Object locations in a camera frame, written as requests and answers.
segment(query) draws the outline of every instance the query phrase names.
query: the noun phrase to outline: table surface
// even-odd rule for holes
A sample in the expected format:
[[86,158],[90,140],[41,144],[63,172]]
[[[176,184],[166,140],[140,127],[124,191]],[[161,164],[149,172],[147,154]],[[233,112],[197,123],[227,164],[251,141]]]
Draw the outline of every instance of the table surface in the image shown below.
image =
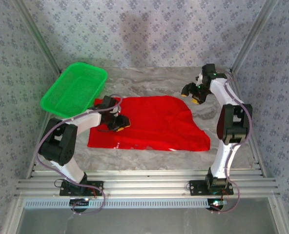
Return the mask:
[[[216,125],[221,107],[214,95],[208,95],[202,105],[181,97],[181,89],[195,81],[199,67],[105,68],[108,80],[101,97],[119,94],[123,97],[169,95],[184,100],[191,109],[196,125],[210,137],[207,152],[121,150],[88,148],[89,131],[77,137],[74,157],[84,171],[103,170],[207,170],[213,163],[219,140]],[[232,168],[251,168],[254,158],[249,145],[241,146]],[[46,170],[37,165],[35,170]]]

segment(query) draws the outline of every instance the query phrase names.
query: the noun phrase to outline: gray marble surface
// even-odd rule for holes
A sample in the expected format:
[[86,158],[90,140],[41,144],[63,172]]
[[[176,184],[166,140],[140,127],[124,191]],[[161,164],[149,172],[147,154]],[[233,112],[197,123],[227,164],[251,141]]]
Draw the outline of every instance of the gray marble surface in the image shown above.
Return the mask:
[[[105,68],[108,80],[101,97],[119,94],[123,97],[170,95],[183,99],[191,109],[197,126],[211,139],[207,152],[120,150],[88,148],[89,131],[77,137],[75,160],[83,170],[207,170],[213,163],[217,149],[216,124],[221,107],[214,95],[207,96],[202,105],[191,103],[191,98],[181,97],[181,89],[194,81],[200,68]],[[236,153],[233,168],[251,168],[253,155],[248,145]],[[45,170],[37,166],[36,170]]]

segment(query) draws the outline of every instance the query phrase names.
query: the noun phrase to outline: red cloth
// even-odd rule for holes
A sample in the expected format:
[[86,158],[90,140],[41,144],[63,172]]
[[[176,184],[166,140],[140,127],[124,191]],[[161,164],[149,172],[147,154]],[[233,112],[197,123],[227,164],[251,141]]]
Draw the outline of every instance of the red cloth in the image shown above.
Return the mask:
[[171,96],[127,97],[121,103],[121,114],[131,126],[119,132],[90,129],[88,147],[137,150],[207,151],[209,137],[192,119],[186,104]]

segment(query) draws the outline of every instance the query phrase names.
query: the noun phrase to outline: patterned wallpaper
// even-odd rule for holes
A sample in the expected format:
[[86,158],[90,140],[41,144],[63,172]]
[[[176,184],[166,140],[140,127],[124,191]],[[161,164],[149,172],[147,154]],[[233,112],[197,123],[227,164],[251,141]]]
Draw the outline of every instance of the patterned wallpaper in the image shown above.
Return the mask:
[[55,78],[9,0],[0,0],[0,230],[16,179],[26,176]]
[[289,0],[276,6],[237,78],[255,108],[258,144],[289,215]]
[[230,67],[264,0],[24,0],[61,69]]

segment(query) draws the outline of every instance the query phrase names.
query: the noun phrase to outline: green basket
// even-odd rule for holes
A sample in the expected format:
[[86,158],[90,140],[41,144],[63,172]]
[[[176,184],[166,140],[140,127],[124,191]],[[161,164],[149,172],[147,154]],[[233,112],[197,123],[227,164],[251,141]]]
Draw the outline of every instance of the green basket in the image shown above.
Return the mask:
[[41,99],[41,107],[69,118],[93,105],[104,88],[107,72],[99,67],[77,62],[68,66]]

